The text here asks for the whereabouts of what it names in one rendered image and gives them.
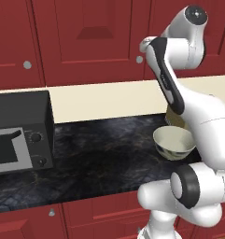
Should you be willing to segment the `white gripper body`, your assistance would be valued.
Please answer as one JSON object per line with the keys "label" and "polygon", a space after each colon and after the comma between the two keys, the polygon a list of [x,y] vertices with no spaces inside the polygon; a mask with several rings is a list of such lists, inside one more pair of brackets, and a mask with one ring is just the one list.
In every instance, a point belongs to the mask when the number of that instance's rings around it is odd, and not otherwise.
{"label": "white gripper body", "polygon": [[141,43],[139,44],[139,50],[140,50],[142,53],[145,53],[146,50],[147,50],[148,45],[149,45],[150,42],[151,42],[152,40],[154,40],[154,39],[155,39],[155,36],[147,36],[147,37],[145,37],[145,38],[141,41]]}

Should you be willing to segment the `cream bowl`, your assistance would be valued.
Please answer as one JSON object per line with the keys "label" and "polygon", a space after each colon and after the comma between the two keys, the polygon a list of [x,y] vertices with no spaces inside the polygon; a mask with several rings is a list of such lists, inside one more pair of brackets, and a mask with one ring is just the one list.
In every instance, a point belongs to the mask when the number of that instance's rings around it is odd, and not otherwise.
{"label": "cream bowl", "polygon": [[191,132],[176,126],[162,126],[153,133],[157,151],[169,161],[185,159],[196,147]]}

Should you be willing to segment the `red base cabinet door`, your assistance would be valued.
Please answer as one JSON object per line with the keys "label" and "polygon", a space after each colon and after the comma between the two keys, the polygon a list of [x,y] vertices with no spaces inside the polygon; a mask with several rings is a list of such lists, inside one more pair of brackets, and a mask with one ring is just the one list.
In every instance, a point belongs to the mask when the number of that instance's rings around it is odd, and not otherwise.
{"label": "red base cabinet door", "polygon": [[136,239],[149,218],[136,191],[63,203],[63,212],[69,239]]}
{"label": "red base cabinet door", "polygon": [[[53,208],[55,216],[50,217]],[[60,204],[0,213],[0,239],[68,239]]]}
{"label": "red base cabinet door", "polygon": [[225,217],[212,228],[195,226],[178,218],[175,222],[175,229],[182,239],[225,239]]}

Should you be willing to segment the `black toaster oven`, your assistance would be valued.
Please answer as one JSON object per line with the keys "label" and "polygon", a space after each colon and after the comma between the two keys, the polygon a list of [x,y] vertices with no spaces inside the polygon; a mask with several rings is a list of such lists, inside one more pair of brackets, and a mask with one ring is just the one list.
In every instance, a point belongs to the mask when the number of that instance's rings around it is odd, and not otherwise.
{"label": "black toaster oven", "polygon": [[[23,91],[0,93],[0,129],[22,127],[33,168],[41,170],[53,166],[54,118],[48,91]],[[33,133],[42,139],[34,143]],[[37,163],[39,157],[47,159],[44,167]]]}

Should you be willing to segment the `grey toaster oven door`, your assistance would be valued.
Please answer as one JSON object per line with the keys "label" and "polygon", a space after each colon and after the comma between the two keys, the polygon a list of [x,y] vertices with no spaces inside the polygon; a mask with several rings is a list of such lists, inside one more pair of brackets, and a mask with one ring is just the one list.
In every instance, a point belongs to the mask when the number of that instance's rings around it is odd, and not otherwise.
{"label": "grey toaster oven door", "polygon": [[0,134],[21,130],[12,140],[0,140],[0,174],[32,169],[32,161],[22,127],[0,129]]}

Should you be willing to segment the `red wall cabinet door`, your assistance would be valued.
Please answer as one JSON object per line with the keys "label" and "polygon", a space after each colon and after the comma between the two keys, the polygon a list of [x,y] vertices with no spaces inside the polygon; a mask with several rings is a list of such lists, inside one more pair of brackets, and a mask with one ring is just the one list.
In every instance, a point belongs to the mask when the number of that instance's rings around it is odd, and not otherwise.
{"label": "red wall cabinet door", "polygon": [[150,0],[32,0],[46,84],[139,80]]}
{"label": "red wall cabinet door", "polygon": [[225,0],[152,0],[148,34],[160,35],[174,16],[188,5],[200,6],[208,15],[204,30],[206,55],[198,68],[176,70],[176,76],[225,75]]}
{"label": "red wall cabinet door", "polygon": [[31,0],[0,0],[0,90],[44,86]]}

